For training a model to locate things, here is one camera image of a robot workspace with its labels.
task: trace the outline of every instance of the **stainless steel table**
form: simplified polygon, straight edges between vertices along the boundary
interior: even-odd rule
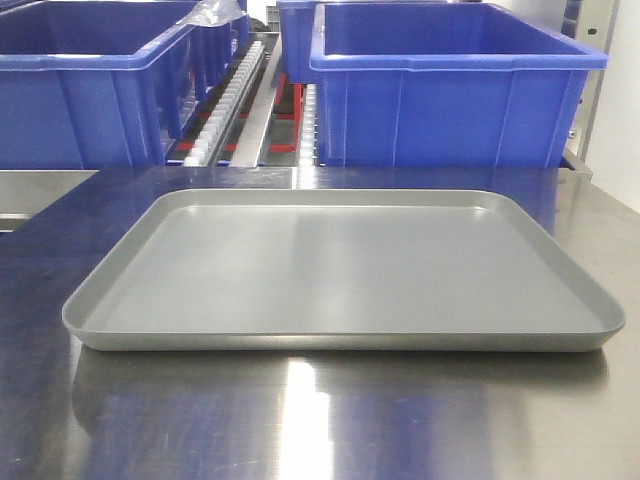
[[[99,353],[60,322],[158,196],[196,187],[512,196],[621,302],[588,354]],[[106,170],[0,241],[0,477],[640,478],[640,215],[568,170]]]

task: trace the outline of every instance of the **blue plastic bin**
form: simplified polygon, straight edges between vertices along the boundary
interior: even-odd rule
[[[0,168],[163,164],[208,80],[192,2],[45,1],[0,13]]]
[[[238,5],[244,12],[247,11],[247,0],[238,0]],[[249,41],[249,15],[235,20],[231,25],[238,41],[238,48],[244,47]]]
[[[606,60],[490,4],[319,4],[319,158],[556,167],[588,70]]]
[[[316,5],[326,0],[278,0],[284,69],[293,83],[315,83],[315,72],[309,68],[311,32]],[[446,0],[422,0],[443,3]]]

